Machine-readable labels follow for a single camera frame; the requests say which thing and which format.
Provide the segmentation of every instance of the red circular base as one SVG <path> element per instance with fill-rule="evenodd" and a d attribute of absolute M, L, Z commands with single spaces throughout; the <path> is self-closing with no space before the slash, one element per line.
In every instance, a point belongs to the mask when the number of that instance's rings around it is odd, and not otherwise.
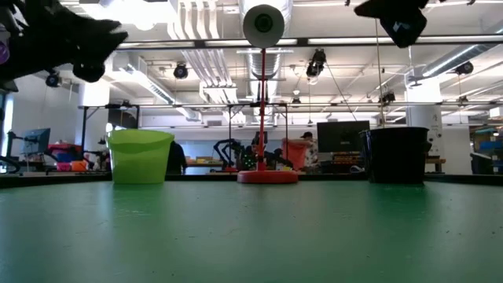
<path fill-rule="evenodd" d="M 237 182 L 244 184 L 292 184 L 299 181 L 294 171 L 241 171 Z"/>

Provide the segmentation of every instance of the lime green bucket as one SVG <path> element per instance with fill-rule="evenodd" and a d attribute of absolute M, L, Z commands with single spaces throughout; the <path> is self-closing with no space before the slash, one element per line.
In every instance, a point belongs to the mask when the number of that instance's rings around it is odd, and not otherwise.
<path fill-rule="evenodd" d="M 108 134 L 116 184 L 164 182 L 173 134 L 156 130 L 114 130 Z"/>

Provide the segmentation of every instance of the black bucket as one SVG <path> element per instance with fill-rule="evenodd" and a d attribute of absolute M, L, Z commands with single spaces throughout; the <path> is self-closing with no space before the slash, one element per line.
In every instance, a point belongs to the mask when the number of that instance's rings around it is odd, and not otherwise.
<path fill-rule="evenodd" d="M 431 148 L 428 129 L 394 127 L 366 130 L 363 141 L 365 172 L 371 182 L 420 184 Z"/>

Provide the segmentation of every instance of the red stand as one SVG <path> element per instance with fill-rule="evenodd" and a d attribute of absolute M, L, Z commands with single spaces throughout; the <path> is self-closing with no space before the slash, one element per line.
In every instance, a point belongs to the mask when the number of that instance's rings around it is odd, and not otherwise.
<path fill-rule="evenodd" d="M 260 132 L 257 171 L 242 171 L 237 181 L 247 184 L 290 184 L 299 181 L 294 171 L 267 171 L 264 160 L 264 115 L 266 111 L 266 50 L 262 49 L 262 90 L 260 94 Z"/>

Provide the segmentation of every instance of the red pole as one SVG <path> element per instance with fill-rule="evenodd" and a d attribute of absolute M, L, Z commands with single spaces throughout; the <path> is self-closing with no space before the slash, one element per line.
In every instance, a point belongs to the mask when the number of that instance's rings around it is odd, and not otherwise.
<path fill-rule="evenodd" d="M 264 115 L 266 113 L 266 49 L 262 49 L 262 91 L 260 94 L 260 133 L 259 133 L 259 158 L 257 170 L 265 171 L 264 162 Z"/>

